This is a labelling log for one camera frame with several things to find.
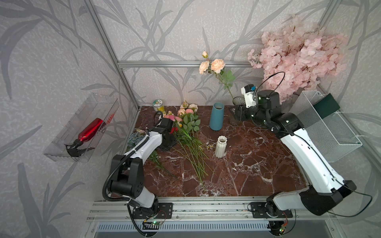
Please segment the cream peach rose stem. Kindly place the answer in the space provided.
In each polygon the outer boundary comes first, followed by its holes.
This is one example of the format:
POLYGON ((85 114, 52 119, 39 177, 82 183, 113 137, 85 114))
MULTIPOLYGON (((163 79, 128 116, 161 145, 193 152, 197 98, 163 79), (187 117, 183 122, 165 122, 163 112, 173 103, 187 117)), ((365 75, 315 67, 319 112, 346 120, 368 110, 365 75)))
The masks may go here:
POLYGON ((224 86, 224 90, 227 90, 232 100, 234 96, 231 92, 231 88, 234 85, 236 77, 234 76, 231 69, 226 69, 226 63, 223 59, 209 59, 209 54, 207 51, 203 51, 201 56, 205 59, 198 68, 199 74, 204 75, 206 73, 214 75, 220 84, 224 86))

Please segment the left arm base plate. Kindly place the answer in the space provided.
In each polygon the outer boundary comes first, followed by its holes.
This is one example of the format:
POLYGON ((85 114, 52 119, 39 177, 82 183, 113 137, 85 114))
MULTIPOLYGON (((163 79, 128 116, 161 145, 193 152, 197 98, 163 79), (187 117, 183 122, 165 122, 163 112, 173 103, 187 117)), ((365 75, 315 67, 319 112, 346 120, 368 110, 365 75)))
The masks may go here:
POLYGON ((153 204, 151 208, 136 207, 132 211, 134 219, 171 219, 173 212, 173 203, 159 202, 153 204))

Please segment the pink white rose stem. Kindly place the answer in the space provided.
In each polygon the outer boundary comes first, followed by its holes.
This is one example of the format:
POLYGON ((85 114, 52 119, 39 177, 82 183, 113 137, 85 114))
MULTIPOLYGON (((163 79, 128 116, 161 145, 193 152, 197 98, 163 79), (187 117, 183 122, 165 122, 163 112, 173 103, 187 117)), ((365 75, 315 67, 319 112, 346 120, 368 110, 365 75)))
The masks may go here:
POLYGON ((181 124, 183 119, 174 115, 171 111, 168 111, 167 113, 165 113, 163 117, 174 121, 176 125, 179 126, 180 128, 183 127, 183 125, 181 124))

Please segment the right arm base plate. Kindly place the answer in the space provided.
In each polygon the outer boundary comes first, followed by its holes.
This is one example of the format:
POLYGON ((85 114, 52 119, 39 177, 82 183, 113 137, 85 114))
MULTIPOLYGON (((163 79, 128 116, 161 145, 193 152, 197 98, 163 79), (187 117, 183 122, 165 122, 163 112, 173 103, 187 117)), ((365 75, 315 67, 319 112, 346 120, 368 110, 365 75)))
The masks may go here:
POLYGON ((251 212, 253 218, 293 218, 291 210, 281 211, 275 205, 267 202, 251 202, 247 209, 251 212))

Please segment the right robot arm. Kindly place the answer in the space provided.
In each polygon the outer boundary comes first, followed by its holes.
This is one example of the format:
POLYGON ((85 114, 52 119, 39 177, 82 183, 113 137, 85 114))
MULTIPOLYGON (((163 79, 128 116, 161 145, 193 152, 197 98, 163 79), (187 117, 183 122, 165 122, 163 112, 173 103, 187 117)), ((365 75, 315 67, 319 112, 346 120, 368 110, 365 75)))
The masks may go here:
POLYGON ((356 193, 356 184, 345 180, 316 148, 300 119, 293 113, 282 113, 279 94, 260 90, 252 84, 241 89, 245 104, 237 106, 242 121, 251 120, 276 135, 293 153, 306 173, 307 188, 274 193, 267 198, 266 211, 275 217, 278 212, 303 209, 321 216, 330 212, 344 198, 356 193))

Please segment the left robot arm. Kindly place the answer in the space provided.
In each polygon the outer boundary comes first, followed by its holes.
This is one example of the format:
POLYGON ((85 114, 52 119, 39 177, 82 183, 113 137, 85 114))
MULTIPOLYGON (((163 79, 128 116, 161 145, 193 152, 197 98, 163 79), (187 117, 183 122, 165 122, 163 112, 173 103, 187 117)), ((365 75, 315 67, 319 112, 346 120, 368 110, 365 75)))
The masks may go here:
POLYGON ((131 206, 156 211, 158 199, 144 186, 144 164, 158 148, 168 151, 177 144, 174 121, 165 118, 145 131, 145 136, 124 155, 116 155, 110 165, 102 196, 106 201, 127 201, 131 206))

